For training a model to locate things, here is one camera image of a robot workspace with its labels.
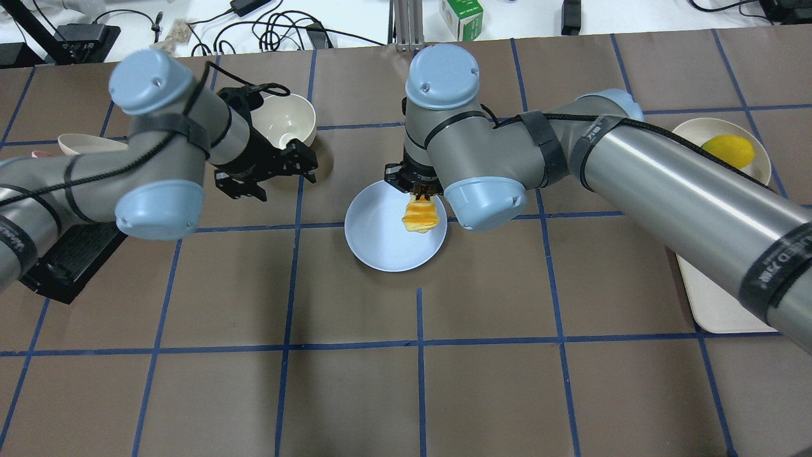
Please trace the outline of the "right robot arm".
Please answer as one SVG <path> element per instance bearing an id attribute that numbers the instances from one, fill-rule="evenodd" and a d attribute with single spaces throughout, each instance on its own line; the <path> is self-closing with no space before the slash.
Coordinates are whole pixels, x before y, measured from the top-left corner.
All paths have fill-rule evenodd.
<path id="1" fill-rule="evenodd" d="M 467 230 L 502 225 L 526 194 L 572 176 L 806 351 L 811 345 L 810 210 L 670 131 L 619 89 L 557 112 L 490 121 L 480 69 L 456 44 L 428 46 L 405 83 L 403 193 L 441 195 Z"/>

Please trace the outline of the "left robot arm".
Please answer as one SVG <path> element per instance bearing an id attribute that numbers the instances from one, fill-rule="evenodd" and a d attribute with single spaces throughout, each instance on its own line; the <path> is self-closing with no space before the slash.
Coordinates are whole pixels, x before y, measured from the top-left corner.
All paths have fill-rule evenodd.
<path id="1" fill-rule="evenodd" d="M 124 150 L 2 162 L 2 288 L 20 280 L 64 233 L 116 224 L 146 240 L 195 232 L 205 199 L 205 167 L 226 175 L 227 191 L 265 201 L 260 183 L 276 176 L 315 182 L 309 141 L 276 147 L 240 108 L 162 50 L 139 50 L 111 72 L 111 100 L 131 116 Z"/>

